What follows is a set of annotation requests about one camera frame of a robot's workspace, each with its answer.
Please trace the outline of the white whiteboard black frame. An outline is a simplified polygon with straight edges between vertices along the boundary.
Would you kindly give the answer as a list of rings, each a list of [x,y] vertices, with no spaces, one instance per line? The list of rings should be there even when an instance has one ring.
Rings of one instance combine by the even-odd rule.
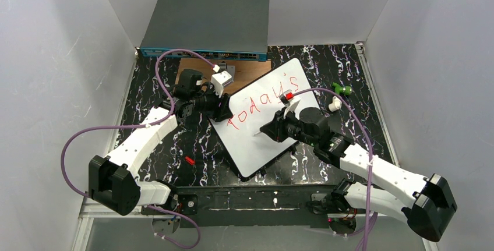
[[[295,110],[296,114],[307,107],[318,107],[319,103],[314,93],[308,91],[309,88],[300,60],[293,58],[231,96],[232,118],[211,124],[241,178],[250,178],[295,143],[290,138],[280,143],[265,134],[253,134],[283,108],[279,96],[286,90],[304,92],[298,96],[300,103]]]

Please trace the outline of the red marker cap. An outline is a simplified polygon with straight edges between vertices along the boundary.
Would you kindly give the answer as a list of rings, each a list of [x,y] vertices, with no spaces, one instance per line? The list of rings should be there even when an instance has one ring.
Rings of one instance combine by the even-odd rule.
[[[190,157],[188,157],[188,156],[185,157],[185,160],[190,165],[195,165],[196,164],[195,160],[192,159],[192,158],[190,158]]]

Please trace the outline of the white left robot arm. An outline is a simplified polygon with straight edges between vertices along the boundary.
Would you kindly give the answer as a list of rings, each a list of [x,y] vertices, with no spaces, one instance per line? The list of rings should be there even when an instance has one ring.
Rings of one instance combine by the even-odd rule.
[[[203,79],[198,70],[183,70],[178,83],[165,89],[165,96],[139,128],[106,156],[91,159],[89,198],[120,215],[128,215],[137,206],[168,203],[174,191],[169,183],[139,179],[146,158],[192,114],[203,114],[214,122],[232,117],[230,95],[225,92],[233,82],[231,74],[215,66],[210,80]]]

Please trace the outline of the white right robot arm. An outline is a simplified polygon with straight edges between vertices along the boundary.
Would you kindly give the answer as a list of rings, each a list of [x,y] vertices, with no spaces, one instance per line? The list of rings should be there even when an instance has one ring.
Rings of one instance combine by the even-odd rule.
[[[370,155],[351,138],[331,130],[328,117],[318,108],[304,108],[299,115],[283,108],[260,127],[260,132],[275,142],[290,138],[310,145],[319,160],[355,175],[366,177],[372,170],[371,190],[359,182],[341,181],[326,200],[333,208],[369,207],[406,223],[431,242],[441,240],[457,211],[446,178],[415,174]]]

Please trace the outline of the brown wooden board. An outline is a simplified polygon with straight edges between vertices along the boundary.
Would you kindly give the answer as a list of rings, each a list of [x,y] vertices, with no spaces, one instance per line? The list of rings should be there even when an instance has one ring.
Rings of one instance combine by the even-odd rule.
[[[226,64],[235,67],[235,73],[233,74],[234,82],[225,88],[225,92],[229,94],[235,93],[271,70],[271,60],[267,60],[266,62],[226,60]],[[179,75],[184,69],[193,69],[202,72],[204,82],[209,81],[213,74],[211,67],[204,61],[193,58],[182,58],[179,63],[175,83],[178,83]]]

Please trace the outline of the green white plastic fitting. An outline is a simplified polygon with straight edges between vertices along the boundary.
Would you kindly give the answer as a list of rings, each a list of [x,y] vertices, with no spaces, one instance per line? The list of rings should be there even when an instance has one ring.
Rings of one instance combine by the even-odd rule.
[[[352,94],[352,88],[350,86],[342,86],[335,82],[333,82],[331,86],[336,95],[333,96],[332,102],[328,105],[328,109],[330,112],[336,112],[343,106],[343,102],[341,100],[343,96],[349,96]]]

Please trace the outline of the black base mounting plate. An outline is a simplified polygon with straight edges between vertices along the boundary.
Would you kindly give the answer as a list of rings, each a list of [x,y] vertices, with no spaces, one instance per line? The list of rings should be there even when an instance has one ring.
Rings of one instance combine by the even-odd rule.
[[[328,217],[314,214],[307,202],[335,185],[178,187],[180,213],[200,227],[309,226],[327,228]]]

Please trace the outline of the grey metal clamp bracket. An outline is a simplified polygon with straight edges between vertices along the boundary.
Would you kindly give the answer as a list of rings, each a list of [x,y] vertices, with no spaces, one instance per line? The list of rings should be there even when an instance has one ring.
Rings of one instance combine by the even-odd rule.
[[[235,80],[235,66],[234,65],[227,65],[227,72],[231,75],[232,81]]]

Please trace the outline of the grey blue network switch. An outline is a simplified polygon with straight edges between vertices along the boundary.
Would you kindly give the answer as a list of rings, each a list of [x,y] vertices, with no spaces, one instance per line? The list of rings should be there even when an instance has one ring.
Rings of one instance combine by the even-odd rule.
[[[144,56],[195,51],[207,59],[264,62],[270,0],[157,0],[140,45]]]

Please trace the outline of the aluminium frame rail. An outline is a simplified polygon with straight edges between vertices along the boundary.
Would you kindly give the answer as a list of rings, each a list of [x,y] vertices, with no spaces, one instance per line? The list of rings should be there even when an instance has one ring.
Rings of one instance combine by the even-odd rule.
[[[325,192],[314,188],[276,189],[271,187],[246,188],[180,188],[172,191],[167,202],[138,204],[129,197],[121,204],[112,200],[108,192],[95,200],[88,198],[83,212],[95,217],[142,216],[177,221],[177,227],[302,227],[307,231],[326,234],[341,240],[363,240],[365,212],[350,208],[338,212],[318,212],[309,202],[323,199]]]

